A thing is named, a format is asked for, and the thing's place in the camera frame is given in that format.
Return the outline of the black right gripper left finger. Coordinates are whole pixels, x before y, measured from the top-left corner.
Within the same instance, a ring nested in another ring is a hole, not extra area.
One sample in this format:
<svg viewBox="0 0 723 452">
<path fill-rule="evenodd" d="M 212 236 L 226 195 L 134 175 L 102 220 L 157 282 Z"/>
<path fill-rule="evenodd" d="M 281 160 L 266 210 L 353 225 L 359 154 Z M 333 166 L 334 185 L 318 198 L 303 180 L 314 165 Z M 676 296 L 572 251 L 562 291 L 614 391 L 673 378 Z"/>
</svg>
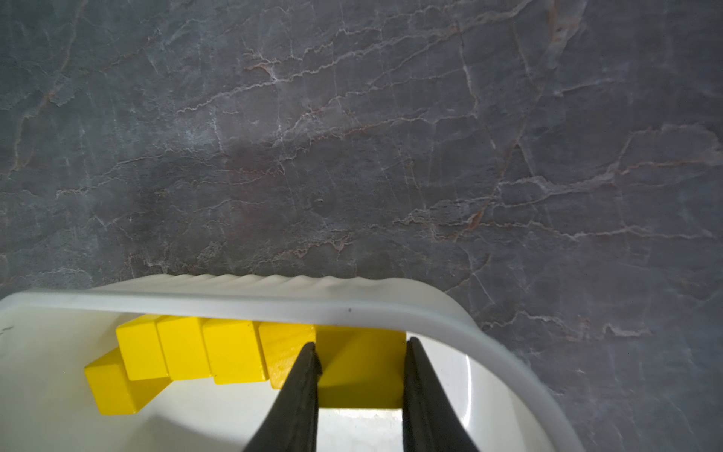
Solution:
<svg viewBox="0 0 723 452">
<path fill-rule="evenodd" d="M 316 451 L 318 381 L 316 344 L 305 344 L 261 427 L 244 448 L 252 451 Z"/>
</svg>

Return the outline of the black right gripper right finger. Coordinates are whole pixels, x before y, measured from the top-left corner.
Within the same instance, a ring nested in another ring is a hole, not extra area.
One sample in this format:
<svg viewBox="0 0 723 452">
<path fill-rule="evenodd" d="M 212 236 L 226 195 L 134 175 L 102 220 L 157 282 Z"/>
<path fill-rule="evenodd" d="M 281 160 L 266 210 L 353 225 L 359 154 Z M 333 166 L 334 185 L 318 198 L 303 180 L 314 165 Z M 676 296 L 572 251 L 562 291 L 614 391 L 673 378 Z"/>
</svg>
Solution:
<svg viewBox="0 0 723 452">
<path fill-rule="evenodd" d="M 478 452 L 416 337 L 407 342 L 402 412 L 405 451 Z"/>
</svg>

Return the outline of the white oval plastic tub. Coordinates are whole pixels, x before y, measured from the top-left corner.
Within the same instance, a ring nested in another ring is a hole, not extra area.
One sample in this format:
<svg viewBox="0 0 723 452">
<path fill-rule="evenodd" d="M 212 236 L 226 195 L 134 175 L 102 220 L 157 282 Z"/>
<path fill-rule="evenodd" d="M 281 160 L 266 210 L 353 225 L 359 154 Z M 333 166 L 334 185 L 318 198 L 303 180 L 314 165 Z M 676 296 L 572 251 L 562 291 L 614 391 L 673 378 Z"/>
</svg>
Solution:
<svg viewBox="0 0 723 452">
<path fill-rule="evenodd" d="M 404 331 L 418 338 L 478 451 L 579 451 L 546 387 L 444 292 L 380 281 L 153 275 L 86 290 L 36 289 L 1 302 L 5 451 L 242 451 L 278 393 L 266 382 L 171 381 L 137 414 L 101 415 L 85 367 L 143 315 Z M 402 407 L 325 409 L 316 451 L 402 451 Z"/>
</svg>

